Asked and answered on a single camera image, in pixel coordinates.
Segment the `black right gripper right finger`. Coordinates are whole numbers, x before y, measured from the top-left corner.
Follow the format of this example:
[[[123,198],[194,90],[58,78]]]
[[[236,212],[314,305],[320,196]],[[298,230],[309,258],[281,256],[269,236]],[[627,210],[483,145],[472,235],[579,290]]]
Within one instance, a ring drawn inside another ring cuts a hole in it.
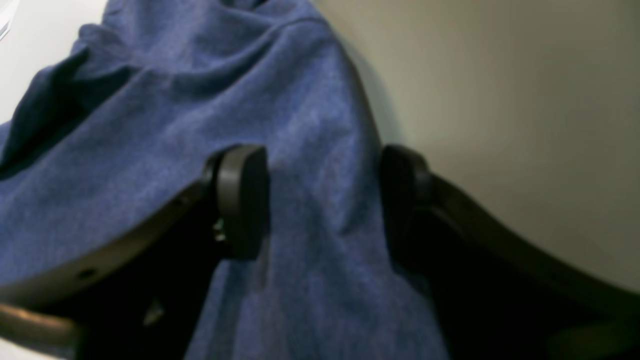
[[[535,247],[403,145],[381,151],[387,248],[454,360],[637,360],[639,294]]]

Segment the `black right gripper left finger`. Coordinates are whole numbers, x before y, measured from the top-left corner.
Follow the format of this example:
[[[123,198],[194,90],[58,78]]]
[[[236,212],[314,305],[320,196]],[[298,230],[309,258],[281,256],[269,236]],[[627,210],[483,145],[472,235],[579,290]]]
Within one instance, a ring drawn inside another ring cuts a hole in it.
[[[230,146],[129,232],[1,287],[1,339],[62,360],[181,360],[223,259],[254,260],[270,228],[265,146]]]

